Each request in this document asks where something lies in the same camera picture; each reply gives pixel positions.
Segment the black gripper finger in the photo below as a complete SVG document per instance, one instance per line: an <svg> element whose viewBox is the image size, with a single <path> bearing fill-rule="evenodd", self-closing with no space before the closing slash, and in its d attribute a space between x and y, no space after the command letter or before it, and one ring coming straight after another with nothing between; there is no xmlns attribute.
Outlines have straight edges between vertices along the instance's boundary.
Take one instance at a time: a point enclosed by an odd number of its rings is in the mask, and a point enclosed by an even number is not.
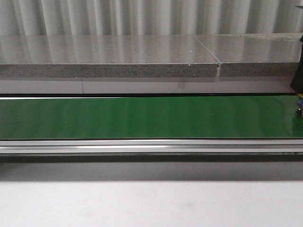
<svg viewBox="0 0 303 227"><path fill-rule="evenodd" d="M297 70L291 81L290 87L297 93L303 93L303 46L301 46L301 55Z"/></svg>

